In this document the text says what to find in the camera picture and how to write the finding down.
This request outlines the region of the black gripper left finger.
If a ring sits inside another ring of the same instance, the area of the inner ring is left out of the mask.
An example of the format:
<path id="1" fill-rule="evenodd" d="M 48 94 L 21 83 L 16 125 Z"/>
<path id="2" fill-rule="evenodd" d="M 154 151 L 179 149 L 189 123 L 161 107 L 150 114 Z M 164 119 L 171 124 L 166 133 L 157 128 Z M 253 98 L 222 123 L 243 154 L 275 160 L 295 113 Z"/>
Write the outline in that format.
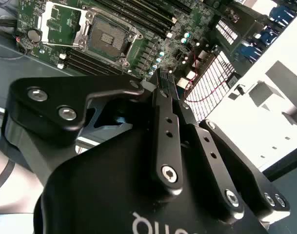
<path id="1" fill-rule="evenodd" d="M 77 181 L 123 172 L 179 195 L 183 169 L 173 100 L 128 75 L 21 78 L 9 87 L 6 138 L 43 184 L 62 164 Z"/>

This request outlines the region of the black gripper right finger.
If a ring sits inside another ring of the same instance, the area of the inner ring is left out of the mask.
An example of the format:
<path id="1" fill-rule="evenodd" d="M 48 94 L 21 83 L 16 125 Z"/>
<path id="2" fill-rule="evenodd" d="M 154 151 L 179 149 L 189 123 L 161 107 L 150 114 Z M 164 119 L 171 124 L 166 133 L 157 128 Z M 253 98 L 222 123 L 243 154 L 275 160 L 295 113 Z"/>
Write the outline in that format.
<path id="1" fill-rule="evenodd" d="M 165 73 L 165 93 L 174 98 L 180 135 L 194 153 L 192 172 L 204 175 L 201 192 L 218 219 L 235 223 L 247 209 L 265 224 L 290 215 L 285 197 L 214 122 L 197 124 L 190 107 L 178 98 L 173 74 Z"/>

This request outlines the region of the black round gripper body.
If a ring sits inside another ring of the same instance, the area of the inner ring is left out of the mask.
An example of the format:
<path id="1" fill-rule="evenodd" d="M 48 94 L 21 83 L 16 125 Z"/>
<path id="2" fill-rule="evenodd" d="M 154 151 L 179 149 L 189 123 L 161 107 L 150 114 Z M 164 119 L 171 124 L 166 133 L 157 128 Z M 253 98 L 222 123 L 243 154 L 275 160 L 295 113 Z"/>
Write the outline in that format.
<path id="1" fill-rule="evenodd" d="M 60 165 L 35 207 L 37 234 L 264 234 L 246 208 L 232 224 L 216 218 L 217 201 L 199 157 L 182 146 L 184 184 L 164 197 L 150 177 L 150 148 L 140 135 L 116 137 Z"/>

